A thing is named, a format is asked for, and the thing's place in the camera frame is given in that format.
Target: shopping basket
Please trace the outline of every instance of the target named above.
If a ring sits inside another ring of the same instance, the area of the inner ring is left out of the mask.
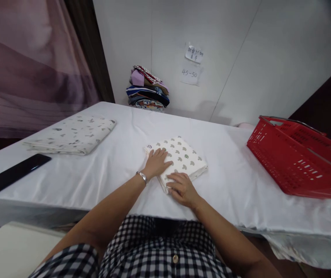
[[[259,118],[247,145],[281,190],[290,195],[331,198],[331,140],[299,121]]]

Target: paper sign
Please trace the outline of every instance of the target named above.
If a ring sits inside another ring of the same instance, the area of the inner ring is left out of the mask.
[[[200,64],[204,58],[204,52],[200,48],[196,48],[191,44],[188,44],[185,57],[193,62]]]
[[[201,67],[196,66],[191,62],[185,62],[179,72],[181,76],[181,82],[198,86],[201,72]]]

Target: silver bracelet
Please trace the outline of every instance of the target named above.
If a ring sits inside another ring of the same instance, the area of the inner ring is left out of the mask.
[[[141,172],[136,172],[136,174],[139,174],[143,178],[143,180],[145,181],[145,185],[147,185],[147,177]]]

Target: number 45-50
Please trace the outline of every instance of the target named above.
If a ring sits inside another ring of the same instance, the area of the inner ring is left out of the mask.
[[[192,75],[192,77],[197,77],[197,73],[195,73],[195,72],[188,72],[188,70],[185,70],[185,69],[183,69],[182,70],[182,73],[183,73],[183,75],[189,75],[189,74],[191,74]]]

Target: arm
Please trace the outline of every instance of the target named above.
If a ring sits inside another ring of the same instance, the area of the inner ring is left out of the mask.
[[[167,154],[164,149],[150,152],[146,166],[141,171],[148,181],[162,174],[172,164],[172,161],[164,163]],[[66,247],[79,243],[93,246],[98,251],[101,260],[107,245],[144,188],[143,178],[140,175],[134,175],[88,212],[52,249],[43,262]]]
[[[173,198],[189,207],[204,225],[228,266],[241,277],[281,277],[270,261],[230,222],[199,196],[187,174],[173,173],[167,183]]]

